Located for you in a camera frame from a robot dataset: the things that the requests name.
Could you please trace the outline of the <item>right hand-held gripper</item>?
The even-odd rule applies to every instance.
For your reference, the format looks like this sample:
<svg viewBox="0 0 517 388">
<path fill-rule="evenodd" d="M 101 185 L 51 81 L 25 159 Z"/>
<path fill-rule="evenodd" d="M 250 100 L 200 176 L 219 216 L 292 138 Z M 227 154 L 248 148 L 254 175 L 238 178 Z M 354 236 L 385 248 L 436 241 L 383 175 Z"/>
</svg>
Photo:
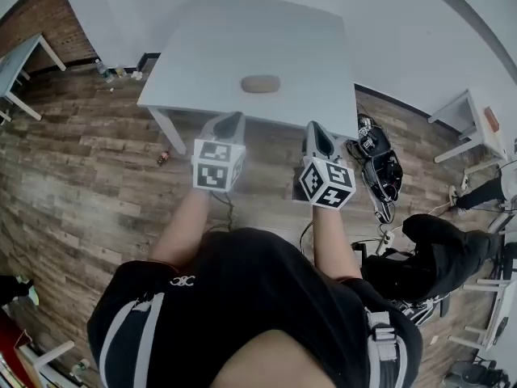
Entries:
<svg viewBox="0 0 517 388">
<path fill-rule="evenodd" d="M 355 174 L 343 157 L 343 142 L 316 121 L 308 123 L 301 164 L 295 168 L 292 199 L 341 209 L 355 194 Z"/>
</svg>

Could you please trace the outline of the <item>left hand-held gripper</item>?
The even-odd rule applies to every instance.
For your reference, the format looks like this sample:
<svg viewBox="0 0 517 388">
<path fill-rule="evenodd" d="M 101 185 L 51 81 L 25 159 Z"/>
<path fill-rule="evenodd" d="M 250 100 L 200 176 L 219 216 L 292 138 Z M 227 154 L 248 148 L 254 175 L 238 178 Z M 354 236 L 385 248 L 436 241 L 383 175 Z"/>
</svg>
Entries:
<svg viewBox="0 0 517 388">
<path fill-rule="evenodd" d="M 212 192 L 231 190 L 246 156 L 245 128 L 242 112 L 223 113 L 204 125 L 195 139 L 191 157 L 194 188 Z"/>
</svg>

